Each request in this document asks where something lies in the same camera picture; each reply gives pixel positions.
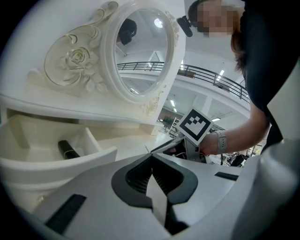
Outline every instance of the black railing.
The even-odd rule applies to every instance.
[[[141,70],[151,72],[161,72],[164,67],[164,62],[127,62],[118,64],[118,70]],[[191,66],[187,64],[181,64],[177,75],[200,79],[207,83],[211,83],[220,89],[230,92],[236,95],[239,99],[243,99],[249,103],[248,92],[245,87],[236,83],[235,81],[221,76],[218,73],[209,71],[207,69]]]

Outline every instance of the watch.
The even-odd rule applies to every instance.
[[[217,154],[227,152],[227,138],[222,132],[214,132],[217,134]]]

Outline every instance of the mirror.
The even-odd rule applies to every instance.
[[[135,95],[147,92],[157,82],[167,55],[161,15],[152,9],[135,11],[123,22],[116,39],[115,58],[124,85]]]

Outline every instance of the person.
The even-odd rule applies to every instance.
[[[253,147],[269,129],[263,150],[283,139],[267,104],[299,58],[298,7],[290,2],[243,1],[245,8],[239,9],[224,6],[221,0],[198,0],[188,10],[189,27],[208,37],[217,33],[232,36],[236,70],[243,74],[250,98],[249,120],[238,128],[206,135],[200,143],[200,152],[205,155]],[[220,148],[220,140],[227,146]]]
[[[116,42],[121,42],[123,45],[126,45],[131,42],[132,38],[136,35],[136,32],[137,25],[135,21],[127,18],[120,27]]]

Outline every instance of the open drawer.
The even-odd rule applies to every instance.
[[[58,142],[67,140],[80,157],[64,160]],[[114,162],[117,148],[101,149],[79,124],[15,115],[0,127],[2,182],[21,191],[53,190],[80,173]]]

